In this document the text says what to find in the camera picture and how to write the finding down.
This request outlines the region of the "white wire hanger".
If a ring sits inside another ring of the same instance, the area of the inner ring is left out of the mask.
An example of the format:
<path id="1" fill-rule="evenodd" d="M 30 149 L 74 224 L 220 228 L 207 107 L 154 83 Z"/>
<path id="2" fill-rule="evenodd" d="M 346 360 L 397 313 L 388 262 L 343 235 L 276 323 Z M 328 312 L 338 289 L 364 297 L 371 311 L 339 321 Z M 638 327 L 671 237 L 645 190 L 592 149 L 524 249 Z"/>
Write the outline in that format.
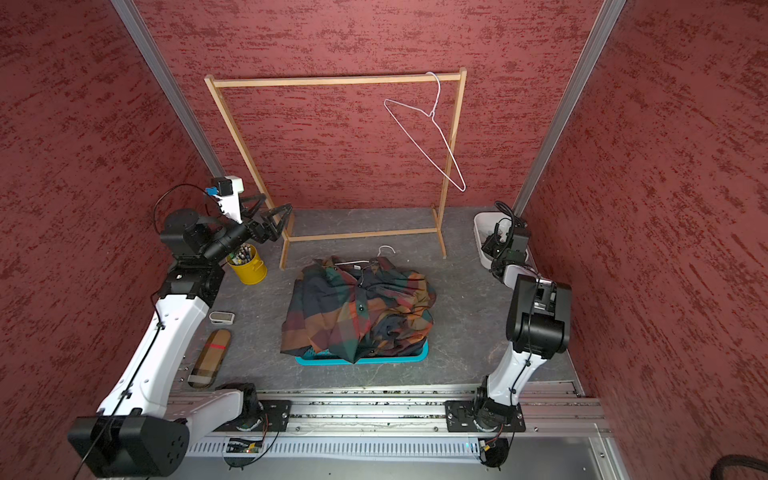
<path id="1" fill-rule="evenodd" d="M 454 189 L 465 193 L 468 185 L 455 156 L 454 148 L 450 145 L 448 135 L 437 121 L 443 90 L 441 77 L 435 72 L 426 72 L 425 77 L 435 84 L 434 95 L 430 104 L 422 108 L 419 105 L 385 98 L 383 100 L 384 109 L 408 141 L 438 171 L 442 178 Z M 448 172 L 445 166 L 440 166 L 433 157 L 435 146 L 439 146 L 447 154 L 448 166 L 452 168 L 451 172 Z"/>
<path id="2" fill-rule="evenodd" d="M 358 259 L 358 260 L 335 261 L 334 265 L 336 267 L 349 266 L 354 269 L 362 269 L 364 267 L 370 266 L 371 264 L 377 263 L 380 257 L 386 256 L 387 254 L 395 255 L 396 253 L 397 253 L 397 250 L 391 245 L 382 244 L 378 247 L 376 254 L 370 258 Z"/>

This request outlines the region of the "plaid shirt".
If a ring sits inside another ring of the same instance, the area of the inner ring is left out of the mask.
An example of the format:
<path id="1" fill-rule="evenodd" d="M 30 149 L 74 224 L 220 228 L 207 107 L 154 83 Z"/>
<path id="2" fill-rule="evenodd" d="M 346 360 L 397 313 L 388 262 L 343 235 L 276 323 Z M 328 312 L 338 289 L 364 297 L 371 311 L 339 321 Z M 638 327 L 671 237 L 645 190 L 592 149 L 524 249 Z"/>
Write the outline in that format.
<path id="1" fill-rule="evenodd" d="M 425 275 L 386 257 L 315 260 L 294 281 L 280 352 L 350 364 L 415 357 L 434 326 L 436 301 Z"/>

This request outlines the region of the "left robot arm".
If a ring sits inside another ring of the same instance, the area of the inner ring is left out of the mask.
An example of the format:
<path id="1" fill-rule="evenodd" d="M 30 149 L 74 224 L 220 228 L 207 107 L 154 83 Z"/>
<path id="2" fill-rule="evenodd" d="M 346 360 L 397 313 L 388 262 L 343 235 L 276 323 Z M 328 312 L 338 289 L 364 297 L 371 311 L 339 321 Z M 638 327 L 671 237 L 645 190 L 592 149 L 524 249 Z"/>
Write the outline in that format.
<path id="1" fill-rule="evenodd" d="M 179 209 L 166 217 L 159 237 L 173 263 L 150 297 L 148 330 L 96 414 L 77 418 L 68 432 L 80 465 L 99 479 L 167 477 L 189 447 L 216 428 L 231 421 L 248 430 L 267 425 L 251 384 L 209 393 L 173 419 L 166 415 L 178 368 L 220 289 L 223 261 L 250 240 L 277 240 L 292 212 L 289 204 L 263 211 L 263 194 L 251 197 L 246 208 L 236 193 L 205 193 L 217 201 L 219 216 Z"/>

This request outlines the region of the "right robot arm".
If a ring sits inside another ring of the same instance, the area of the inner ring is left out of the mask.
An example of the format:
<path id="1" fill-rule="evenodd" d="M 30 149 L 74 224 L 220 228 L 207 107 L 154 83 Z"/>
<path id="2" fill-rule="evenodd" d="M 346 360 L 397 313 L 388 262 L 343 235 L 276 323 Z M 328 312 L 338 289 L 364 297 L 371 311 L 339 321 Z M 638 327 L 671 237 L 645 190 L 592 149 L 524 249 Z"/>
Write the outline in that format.
<path id="1" fill-rule="evenodd" d="M 522 418 L 520 397 L 535 371 L 570 342 L 572 290 L 547 279 L 535 267 L 528 249 L 527 222 L 503 201 L 495 201 L 500 217 L 491 224 L 486 213 L 475 217 L 481 264 L 512 289 L 505 326 L 506 351 L 483 380 L 474 400 L 478 428 L 499 432 Z"/>

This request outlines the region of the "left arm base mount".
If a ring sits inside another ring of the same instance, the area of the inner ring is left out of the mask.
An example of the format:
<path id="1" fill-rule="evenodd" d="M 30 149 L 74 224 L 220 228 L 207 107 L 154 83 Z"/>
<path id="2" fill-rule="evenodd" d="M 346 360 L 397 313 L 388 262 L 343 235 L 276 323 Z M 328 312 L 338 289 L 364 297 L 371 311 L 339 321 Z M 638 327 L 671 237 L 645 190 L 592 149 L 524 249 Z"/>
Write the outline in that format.
<path id="1" fill-rule="evenodd" d="M 253 412 L 224 423 L 219 432 L 285 432 L 293 404 L 290 400 L 260 400 Z"/>

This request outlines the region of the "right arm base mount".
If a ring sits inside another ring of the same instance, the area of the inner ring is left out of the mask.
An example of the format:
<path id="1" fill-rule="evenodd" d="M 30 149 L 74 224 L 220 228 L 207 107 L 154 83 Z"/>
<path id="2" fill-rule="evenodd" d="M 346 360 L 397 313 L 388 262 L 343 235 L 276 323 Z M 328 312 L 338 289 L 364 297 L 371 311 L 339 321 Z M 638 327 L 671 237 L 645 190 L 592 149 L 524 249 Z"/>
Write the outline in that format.
<path id="1" fill-rule="evenodd" d="M 517 433 L 525 432 L 521 407 L 505 406 L 491 400 L 446 401 L 444 404 L 449 432 Z"/>

